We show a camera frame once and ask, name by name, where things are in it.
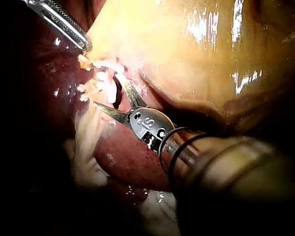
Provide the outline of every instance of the metal instrument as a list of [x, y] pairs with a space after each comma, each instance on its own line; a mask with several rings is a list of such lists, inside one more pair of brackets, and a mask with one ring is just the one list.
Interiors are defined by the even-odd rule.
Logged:
[[123, 74], [117, 74], [116, 78], [128, 97], [130, 111], [125, 113], [98, 102], [94, 106], [131, 129], [149, 149], [159, 153], [163, 138], [175, 128], [174, 124], [165, 114], [150, 108]]
[[82, 52], [91, 50], [91, 43], [79, 24], [53, 0], [22, 0], [37, 15], [54, 26]]

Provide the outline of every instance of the black rubber ring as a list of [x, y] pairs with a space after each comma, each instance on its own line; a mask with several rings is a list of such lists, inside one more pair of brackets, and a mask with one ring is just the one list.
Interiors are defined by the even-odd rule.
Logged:
[[175, 133], [177, 133], [178, 131], [181, 131], [181, 130], [184, 130], [184, 129], [189, 129], [187, 127], [181, 127], [181, 128], [177, 128], [177, 129], [173, 129], [171, 130], [170, 132], [168, 132], [168, 134], [166, 135], [166, 137], [162, 140], [160, 146], [159, 146], [159, 150], [158, 150], [158, 159], [159, 159], [159, 163], [162, 167], [162, 170], [164, 171], [165, 174], [166, 171], [165, 171], [165, 168], [164, 168], [164, 165], [163, 165], [163, 161], [162, 161], [162, 153], [163, 153], [163, 145], [166, 143], [166, 141]]
[[174, 192], [174, 183], [173, 183], [173, 178], [174, 178], [174, 166], [176, 164], [176, 161], [179, 157], [179, 154], [182, 152], [182, 150], [187, 147], [189, 144], [191, 144], [193, 141], [197, 140], [197, 139], [201, 139], [201, 138], [206, 138], [206, 137], [210, 137], [209, 134], [199, 134], [199, 135], [196, 135], [194, 137], [192, 137], [191, 139], [187, 140], [184, 144], [182, 144], [178, 149], [177, 151], [175, 152], [175, 154], [173, 155], [172, 157], [172, 160], [170, 162], [170, 165], [169, 165], [169, 168], [168, 168], [168, 174], [167, 174], [167, 177], [168, 177], [168, 182], [169, 182], [169, 185], [170, 185], [170, 188], [172, 189], [172, 191]]

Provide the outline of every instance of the white tissue strand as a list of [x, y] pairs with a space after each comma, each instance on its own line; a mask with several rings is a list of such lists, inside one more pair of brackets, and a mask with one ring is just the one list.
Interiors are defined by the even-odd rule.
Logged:
[[117, 86], [115, 82], [112, 80], [109, 81], [109, 73], [106, 72], [98, 72], [96, 74], [96, 77], [98, 78], [98, 82], [96, 83], [96, 87], [99, 90], [103, 90], [108, 98], [108, 103], [115, 103], [116, 102], [116, 94], [117, 94]]
[[144, 228], [152, 235], [180, 236], [172, 193], [151, 190], [139, 209], [145, 219]]

